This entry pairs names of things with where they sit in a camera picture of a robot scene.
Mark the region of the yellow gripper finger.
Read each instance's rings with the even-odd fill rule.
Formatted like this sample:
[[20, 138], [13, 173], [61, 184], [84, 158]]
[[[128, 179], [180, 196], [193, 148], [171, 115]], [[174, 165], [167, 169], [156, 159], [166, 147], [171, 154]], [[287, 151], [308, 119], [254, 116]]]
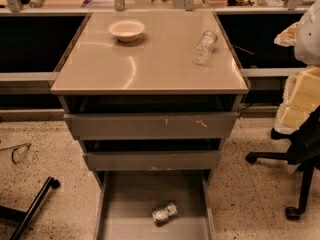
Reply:
[[299, 74], [290, 74], [283, 92], [283, 102], [276, 114], [274, 129], [292, 134], [320, 106], [320, 68], [307, 67]]
[[276, 45], [282, 47], [290, 47], [295, 45], [295, 34], [298, 23], [295, 22], [283, 30], [280, 34], [274, 39]]

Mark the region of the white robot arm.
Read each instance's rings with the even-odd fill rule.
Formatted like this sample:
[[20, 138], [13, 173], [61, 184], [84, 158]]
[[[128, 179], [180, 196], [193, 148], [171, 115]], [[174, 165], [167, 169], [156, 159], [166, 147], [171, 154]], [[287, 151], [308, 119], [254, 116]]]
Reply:
[[306, 65], [299, 74], [289, 74], [276, 114], [275, 131], [289, 135], [320, 106], [320, 0], [298, 22], [278, 34], [274, 43], [293, 46], [295, 58]]

